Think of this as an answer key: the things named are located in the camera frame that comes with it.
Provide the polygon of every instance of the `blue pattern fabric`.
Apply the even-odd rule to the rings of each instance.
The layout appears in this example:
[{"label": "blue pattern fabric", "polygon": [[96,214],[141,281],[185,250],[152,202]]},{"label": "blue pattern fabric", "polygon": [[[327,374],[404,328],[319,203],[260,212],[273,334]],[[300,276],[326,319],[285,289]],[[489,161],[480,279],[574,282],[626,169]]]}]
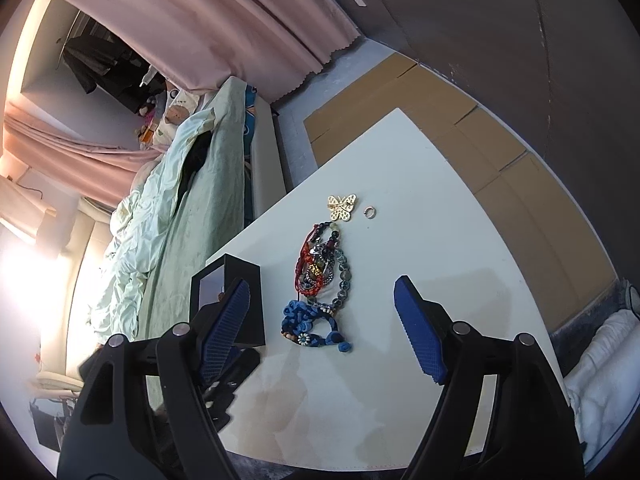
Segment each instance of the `blue pattern fabric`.
[{"label": "blue pattern fabric", "polygon": [[254,188],[252,184],[251,168],[251,142],[255,133],[255,98],[257,90],[247,85],[244,91],[244,131],[242,143],[244,145],[244,227],[247,227],[254,218]]}]

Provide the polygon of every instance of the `sunlight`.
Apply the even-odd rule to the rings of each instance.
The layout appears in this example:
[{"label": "sunlight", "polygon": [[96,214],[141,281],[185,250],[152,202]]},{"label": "sunlight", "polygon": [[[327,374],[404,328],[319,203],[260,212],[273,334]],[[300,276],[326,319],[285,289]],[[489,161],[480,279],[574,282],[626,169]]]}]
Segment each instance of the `sunlight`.
[{"label": "sunlight", "polygon": [[13,303],[41,329],[55,319],[66,280],[64,262],[47,260],[26,243],[8,244],[0,258],[0,276]]}]

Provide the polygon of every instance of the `metal screw head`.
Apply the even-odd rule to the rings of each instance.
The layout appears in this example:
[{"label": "metal screw head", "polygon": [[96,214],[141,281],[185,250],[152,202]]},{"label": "metal screw head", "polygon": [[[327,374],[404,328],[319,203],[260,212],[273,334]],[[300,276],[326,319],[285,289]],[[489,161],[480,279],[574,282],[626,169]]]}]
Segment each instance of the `metal screw head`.
[{"label": "metal screw head", "polygon": [[471,332],[471,327],[466,324],[464,321],[457,321],[453,324],[453,332],[458,335],[467,335]]},{"label": "metal screw head", "polygon": [[531,334],[520,334],[518,336],[518,339],[520,340],[520,342],[524,345],[524,346],[533,346],[533,343],[536,342],[535,339],[533,339],[533,336]]},{"label": "metal screw head", "polygon": [[172,328],[171,332],[174,335],[181,336],[188,334],[189,330],[191,330],[189,323],[178,323]]},{"label": "metal screw head", "polygon": [[116,348],[124,343],[124,336],[122,334],[112,335],[107,341],[107,345],[112,348]]}]

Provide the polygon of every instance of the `jewelry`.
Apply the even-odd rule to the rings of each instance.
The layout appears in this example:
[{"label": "jewelry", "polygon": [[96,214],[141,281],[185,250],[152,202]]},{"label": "jewelry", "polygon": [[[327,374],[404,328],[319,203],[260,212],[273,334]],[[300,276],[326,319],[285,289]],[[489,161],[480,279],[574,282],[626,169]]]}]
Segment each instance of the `jewelry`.
[{"label": "jewelry", "polygon": [[364,208],[364,216],[366,216],[369,220],[371,220],[375,215],[376,215],[376,208],[373,206],[366,206],[366,208]]},{"label": "jewelry", "polygon": [[[322,234],[331,226],[329,239],[322,241]],[[344,306],[351,288],[351,270],[344,251],[338,245],[340,231],[332,222],[315,224],[306,236],[300,249],[300,257],[296,263],[294,285],[298,292],[298,300],[292,300],[284,309],[282,335],[300,346],[325,346],[337,344],[340,352],[348,352],[350,343],[338,331],[338,323],[334,315]],[[334,278],[334,264],[338,261],[340,269],[340,291],[331,303],[318,301],[316,295],[331,283]],[[300,301],[300,294],[307,297],[307,302]],[[331,332],[322,338],[310,330],[316,319],[325,319],[331,326]]]},{"label": "jewelry", "polygon": [[348,222],[351,220],[351,211],[356,203],[356,196],[350,194],[344,198],[331,195],[327,202],[327,207],[331,211],[331,221],[335,222],[338,218]]}]

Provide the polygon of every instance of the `black jewelry box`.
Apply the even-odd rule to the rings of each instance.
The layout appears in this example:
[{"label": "black jewelry box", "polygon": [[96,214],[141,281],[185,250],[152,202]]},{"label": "black jewelry box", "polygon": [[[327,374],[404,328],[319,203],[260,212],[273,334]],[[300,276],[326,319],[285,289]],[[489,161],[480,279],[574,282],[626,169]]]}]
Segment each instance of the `black jewelry box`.
[{"label": "black jewelry box", "polygon": [[193,319],[206,304],[217,303],[236,278],[242,278],[249,284],[251,295],[249,310],[236,337],[236,346],[238,348],[263,346],[264,320],[260,267],[231,254],[223,254],[192,277],[189,317]]}]

